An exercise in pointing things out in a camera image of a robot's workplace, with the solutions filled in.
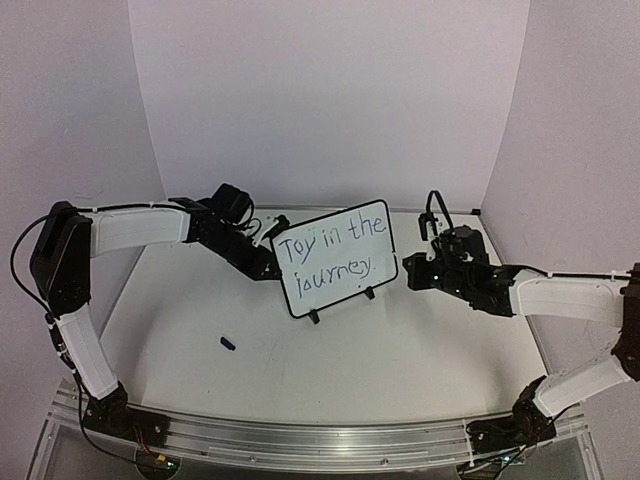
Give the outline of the blue marker cap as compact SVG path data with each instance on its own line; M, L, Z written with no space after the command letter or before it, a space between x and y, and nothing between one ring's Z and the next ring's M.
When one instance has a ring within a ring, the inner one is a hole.
M235 351L236 350L236 346L226 337L221 337L220 338L220 343L229 351Z

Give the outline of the white whiteboard with black frame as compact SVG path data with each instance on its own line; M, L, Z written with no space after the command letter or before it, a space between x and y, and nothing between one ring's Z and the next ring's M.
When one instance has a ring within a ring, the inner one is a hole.
M398 259L389 206L372 200L291 225L269 240L294 319L395 280Z

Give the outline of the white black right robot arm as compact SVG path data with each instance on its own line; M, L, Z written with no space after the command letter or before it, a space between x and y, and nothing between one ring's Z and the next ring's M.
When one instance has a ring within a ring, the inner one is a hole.
M495 317L550 317L617 328L613 344L581 366L541 376L519 394L510 414L473 421L466 432L476 453L552 439L557 419L614 386L639 379L639 269L612 273L547 272L490 262L481 234L460 226L425 234L427 252L402 261L409 289L438 290Z

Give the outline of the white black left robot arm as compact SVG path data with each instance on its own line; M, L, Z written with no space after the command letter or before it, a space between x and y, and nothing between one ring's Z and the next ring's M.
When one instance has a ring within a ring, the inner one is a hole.
M41 231L30 258L37 300L57 353L88 396L80 424L93 432L164 444L167 416L135 408L110 366L91 318L92 259L105 253L157 244L199 244L253 281L278 280L274 253L264 246L289 226L279 215L271 225L255 218L250 195L222 184L205 199L174 197L162 203L133 203L81 208L55 203L39 221Z

